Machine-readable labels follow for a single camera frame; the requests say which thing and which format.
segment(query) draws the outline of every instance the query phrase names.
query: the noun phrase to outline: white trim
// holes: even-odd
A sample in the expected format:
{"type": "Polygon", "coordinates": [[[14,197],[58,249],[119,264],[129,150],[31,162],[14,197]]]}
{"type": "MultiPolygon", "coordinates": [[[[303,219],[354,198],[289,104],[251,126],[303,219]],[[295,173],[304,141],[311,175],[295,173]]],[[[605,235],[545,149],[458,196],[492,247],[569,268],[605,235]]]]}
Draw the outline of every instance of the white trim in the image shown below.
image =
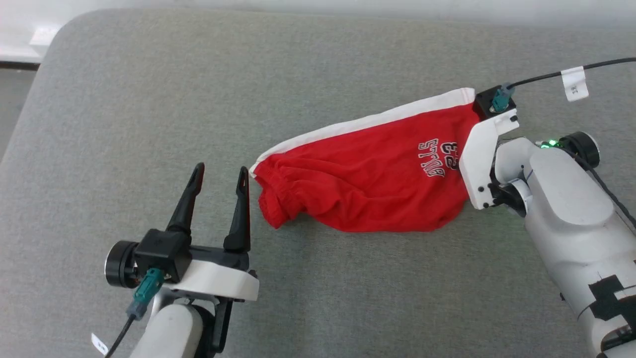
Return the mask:
{"type": "Polygon", "coordinates": [[[301,134],[297,137],[293,137],[290,140],[286,140],[273,146],[265,153],[261,154],[258,159],[256,159],[256,163],[254,163],[254,165],[249,168],[249,172],[252,177],[256,177],[256,175],[254,174],[256,166],[272,154],[284,153],[288,150],[300,147],[301,145],[313,143],[325,138],[360,131],[362,129],[370,127],[375,127],[376,125],[394,122],[396,120],[412,117],[420,113],[444,110],[446,108],[456,106],[463,106],[465,104],[472,103],[474,99],[475,89],[464,87],[461,89],[446,92],[444,94],[440,94],[438,96],[420,99],[419,101],[404,104],[402,106],[395,107],[391,110],[375,115],[369,115],[367,117],[350,120],[348,122],[328,125],[327,127],[316,129],[315,131],[309,133],[301,134]]]}

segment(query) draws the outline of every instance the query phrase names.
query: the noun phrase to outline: folded clothing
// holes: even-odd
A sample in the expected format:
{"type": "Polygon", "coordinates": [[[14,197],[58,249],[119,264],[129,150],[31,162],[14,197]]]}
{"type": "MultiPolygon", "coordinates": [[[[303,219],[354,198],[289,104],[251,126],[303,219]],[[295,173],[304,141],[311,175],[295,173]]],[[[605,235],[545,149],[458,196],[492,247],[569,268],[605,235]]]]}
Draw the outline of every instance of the folded clothing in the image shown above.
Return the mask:
{"type": "Polygon", "coordinates": [[[318,129],[263,153],[250,169],[263,216],[279,228],[299,213],[341,231],[432,231],[467,192],[459,156],[479,118],[461,88],[318,129]]]}

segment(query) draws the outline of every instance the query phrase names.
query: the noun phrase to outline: cable connector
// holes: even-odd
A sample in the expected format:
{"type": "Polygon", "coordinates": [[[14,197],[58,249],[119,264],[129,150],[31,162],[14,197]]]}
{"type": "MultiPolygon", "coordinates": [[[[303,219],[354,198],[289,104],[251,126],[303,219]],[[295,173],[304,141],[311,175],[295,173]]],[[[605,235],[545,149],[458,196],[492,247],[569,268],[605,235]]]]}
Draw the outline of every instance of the cable connector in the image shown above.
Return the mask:
{"type": "Polygon", "coordinates": [[[510,83],[504,83],[501,88],[497,90],[495,97],[492,99],[491,110],[495,113],[501,113],[508,108],[510,103],[510,97],[515,93],[515,88],[510,87],[510,83]]]}
{"type": "Polygon", "coordinates": [[[163,271],[156,268],[148,269],[146,276],[132,296],[133,301],[126,309],[128,316],[135,317],[135,320],[141,320],[148,310],[150,301],[163,285],[163,271]]]}

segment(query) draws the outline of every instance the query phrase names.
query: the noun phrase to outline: gray tablecloth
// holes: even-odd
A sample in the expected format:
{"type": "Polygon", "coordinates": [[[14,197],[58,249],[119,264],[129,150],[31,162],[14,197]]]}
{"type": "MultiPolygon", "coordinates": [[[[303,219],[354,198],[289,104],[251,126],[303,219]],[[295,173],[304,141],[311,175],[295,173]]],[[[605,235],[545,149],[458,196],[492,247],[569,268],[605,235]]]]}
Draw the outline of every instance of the gray tablecloth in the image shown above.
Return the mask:
{"type": "MultiPolygon", "coordinates": [[[[163,227],[196,162],[207,173],[194,242],[220,245],[239,167],[276,143],[458,87],[634,55],[635,38],[200,10],[74,20],[0,164],[0,356],[98,357],[90,333],[111,344],[132,295],[103,277],[109,248],[163,227]]],[[[587,83],[590,98],[575,103],[559,78],[518,88],[516,135],[594,135],[600,174],[634,208],[636,66],[590,70],[587,83]]],[[[584,354],[522,219],[503,208],[467,204],[433,233],[345,234],[309,217],[276,231],[259,192],[252,182],[261,292],[236,305],[224,357],[584,354]]]]}

